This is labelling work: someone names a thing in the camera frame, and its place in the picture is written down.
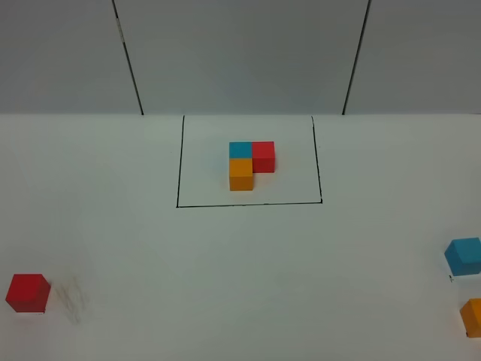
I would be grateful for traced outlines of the orange template block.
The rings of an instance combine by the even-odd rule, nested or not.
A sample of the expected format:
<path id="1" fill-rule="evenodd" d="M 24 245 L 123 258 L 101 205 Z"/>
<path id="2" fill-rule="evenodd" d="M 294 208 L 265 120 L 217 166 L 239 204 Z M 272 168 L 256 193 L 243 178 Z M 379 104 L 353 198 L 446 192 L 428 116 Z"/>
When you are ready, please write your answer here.
<path id="1" fill-rule="evenodd" d="M 231 191 L 253 190 L 253 160 L 234 158 L 229 160 L 229 188 Z"/>

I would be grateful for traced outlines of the blue template block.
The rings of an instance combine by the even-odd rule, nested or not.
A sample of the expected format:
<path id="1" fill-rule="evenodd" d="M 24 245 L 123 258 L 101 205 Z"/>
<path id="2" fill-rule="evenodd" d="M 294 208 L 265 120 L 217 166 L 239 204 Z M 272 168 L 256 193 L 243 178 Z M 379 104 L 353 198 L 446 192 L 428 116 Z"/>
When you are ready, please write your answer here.
<path id="1" fill-rule="evenodd" d="M 251 159 L 252 143 L 245 142 L 230 142 L 229 143 L 229 158 L 230 159 Z"/>

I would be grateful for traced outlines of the red template block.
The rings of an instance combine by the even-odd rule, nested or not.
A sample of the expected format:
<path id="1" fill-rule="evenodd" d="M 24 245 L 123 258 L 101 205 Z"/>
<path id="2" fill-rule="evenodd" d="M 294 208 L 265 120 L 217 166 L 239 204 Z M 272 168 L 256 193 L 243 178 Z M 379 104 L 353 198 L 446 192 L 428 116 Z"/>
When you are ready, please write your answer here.
<path id="1" fill-rule="evenodd" d="M 275 145 L 273 141 L 252 143 L 253 173 L 275 172 Z"/>

